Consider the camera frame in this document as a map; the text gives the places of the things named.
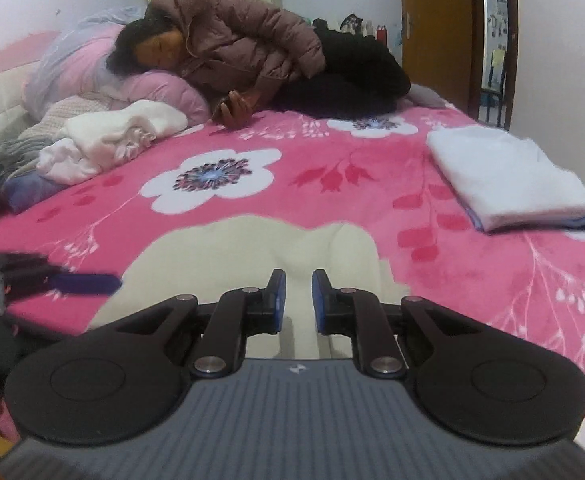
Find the folded white towel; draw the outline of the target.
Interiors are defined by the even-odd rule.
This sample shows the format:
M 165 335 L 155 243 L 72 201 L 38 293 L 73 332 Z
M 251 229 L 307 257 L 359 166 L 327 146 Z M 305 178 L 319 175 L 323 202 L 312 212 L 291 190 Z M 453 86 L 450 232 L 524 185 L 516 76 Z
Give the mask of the folded white towel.
M 431 131 L 426 144 L 477 230 L 585 229 L 585 185 L 532 140 L 466 126 Z

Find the person in mauve puffer coat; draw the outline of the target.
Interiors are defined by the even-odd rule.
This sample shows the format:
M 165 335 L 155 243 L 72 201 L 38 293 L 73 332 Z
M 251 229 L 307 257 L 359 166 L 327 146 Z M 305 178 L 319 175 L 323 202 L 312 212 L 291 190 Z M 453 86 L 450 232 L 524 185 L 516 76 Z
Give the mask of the person in mauve puffer coat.
M 119 32 L 107 66 L 119 77 L 180 76 L 229 129 L 246 127 L 258 110 L 360 120 L 447 105 L 376 38 L 308 23 L 263 0 L 151 0 Z

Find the beige zip-up jacket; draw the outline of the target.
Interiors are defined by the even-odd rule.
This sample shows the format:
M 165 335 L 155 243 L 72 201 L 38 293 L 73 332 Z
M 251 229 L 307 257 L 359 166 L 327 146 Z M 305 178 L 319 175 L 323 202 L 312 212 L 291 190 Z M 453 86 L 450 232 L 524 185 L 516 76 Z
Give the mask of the beige zip-up jacket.
M 286 273 L 282 331 L 248 340 L 250 358 L 295 360 L 350 356 L 346 339 L 317 333 L 311 278 L 323 269 L 336 287 L 368 290 L 396 304 L 409 286 L 393 277 L 370 234 L 353 224 L 302 229 L 284 221 L 240 216 L 173 230 L 146 247 L 123 273 L 122 286 L 95 314 L 93 328 L 178 294 L 215 302 L 223 292 L 262 287 L 273 270 Z

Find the white padded headboard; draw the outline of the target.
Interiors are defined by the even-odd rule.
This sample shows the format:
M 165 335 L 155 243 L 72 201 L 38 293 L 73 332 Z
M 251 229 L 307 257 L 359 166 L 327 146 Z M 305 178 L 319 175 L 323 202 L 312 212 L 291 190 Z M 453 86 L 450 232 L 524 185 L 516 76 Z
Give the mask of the white padded headboard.
M 0 133 L 22 117 L 23 85 L 58 32 L 35 32 L 0 47 Z

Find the pink grey rolled duvet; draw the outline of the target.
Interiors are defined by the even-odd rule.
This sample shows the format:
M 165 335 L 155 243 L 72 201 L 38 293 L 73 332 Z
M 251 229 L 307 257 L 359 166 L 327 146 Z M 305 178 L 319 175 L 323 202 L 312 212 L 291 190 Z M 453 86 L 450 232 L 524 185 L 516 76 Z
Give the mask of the pink grey rolled duvet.
M 185 80 L 163 70 L 120 78 L 106 61 L 124 25 L 144 15 L 143 6 L 100 11 L 60 34 L 44 52 L 23 86 L 22 104 L 41 119 L 55 103 L 70 96 L 103 96 L 114 107 L 149 100 L 181 110 L 191 126 L 207 122 L 210 108 Z

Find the pink floral bed blanket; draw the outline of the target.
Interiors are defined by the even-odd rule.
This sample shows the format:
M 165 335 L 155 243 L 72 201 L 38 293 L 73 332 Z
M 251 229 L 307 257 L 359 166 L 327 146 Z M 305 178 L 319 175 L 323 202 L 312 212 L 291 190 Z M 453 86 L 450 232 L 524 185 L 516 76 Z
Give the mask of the pink floral bed blanket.
M 263 114 L 224 133 L 199 126 L 107 174 L 0 218 L 0 252 L 39 252 L 123 280 L 173 230 L 257 216 L 358 226 L 413 294 L 562 353 L 585 373 L 585 231 L 485 234 L 431 160 L 426 139 L 457 110 L 410 110 L 356 126 Z M 109 298 L 48 292 L 12 312 L 58 332 L 91 327 Z M 578 434 L 585 447 L 585 422 Z

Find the white pale pink garment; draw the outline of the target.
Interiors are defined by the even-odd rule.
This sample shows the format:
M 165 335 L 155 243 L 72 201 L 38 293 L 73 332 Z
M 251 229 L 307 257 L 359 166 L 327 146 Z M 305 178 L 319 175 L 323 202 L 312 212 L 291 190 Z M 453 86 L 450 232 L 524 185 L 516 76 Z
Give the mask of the white pale pink garment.
M 41 177 L 68 186 L 91 180 L 102 172 L 69 138 L 42 148 L 35 168 Z

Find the pink checkered knit blanket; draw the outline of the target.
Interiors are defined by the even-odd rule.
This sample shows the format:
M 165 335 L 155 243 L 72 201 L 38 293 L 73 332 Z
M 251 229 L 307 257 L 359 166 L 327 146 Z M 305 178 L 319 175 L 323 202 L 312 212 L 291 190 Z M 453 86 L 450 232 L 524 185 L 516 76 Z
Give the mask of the pink checkered knit blanket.
M 114 107 L 114 103 L 116 101 L 111 99 L 110 96 L 103 96 L 98 93 L 87 93 L 84 96 L 69 96 L 52 104 L 46 110 L 43 118 L 34 126 L 20 133 L 18 139 L 46 136 L 46 138 L 56 141 L 64 136 L 61 133 L 61 129 L 68 119 L 87 113 L 111 110 Z

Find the brown wooden door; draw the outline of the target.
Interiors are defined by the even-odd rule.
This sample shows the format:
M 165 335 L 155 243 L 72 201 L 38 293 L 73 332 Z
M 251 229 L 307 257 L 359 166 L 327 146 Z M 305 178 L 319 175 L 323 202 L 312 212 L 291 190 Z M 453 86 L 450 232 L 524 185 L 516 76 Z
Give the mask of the brown wooden door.
M 471 118 L 483 74 L 483 0 L 402 0 L 402 66 Z

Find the cream fleece garment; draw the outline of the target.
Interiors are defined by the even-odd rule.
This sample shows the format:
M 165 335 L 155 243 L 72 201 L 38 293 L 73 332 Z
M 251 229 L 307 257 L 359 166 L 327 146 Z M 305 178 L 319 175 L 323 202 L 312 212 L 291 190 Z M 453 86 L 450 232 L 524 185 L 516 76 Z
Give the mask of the cream fleece garment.
M 188 119 L 176 108 L 140 100 L 122 110 L 104 110 L 72 117 L 62 135 L 68 136 L 92 164 L 102 170 L 121 166 L 155 141 L 185 130 Z

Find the blue denim jeans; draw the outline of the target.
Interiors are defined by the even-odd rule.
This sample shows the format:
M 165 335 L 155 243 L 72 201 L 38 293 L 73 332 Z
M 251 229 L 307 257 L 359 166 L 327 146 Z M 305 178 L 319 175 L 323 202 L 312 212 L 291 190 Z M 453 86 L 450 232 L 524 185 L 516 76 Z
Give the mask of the blue denim jeans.
M 67 185 L 48 180 L 36 171 L 8 178 L 2 186 L 1 199 L 12 214 L 21 214 L 65 190 Z

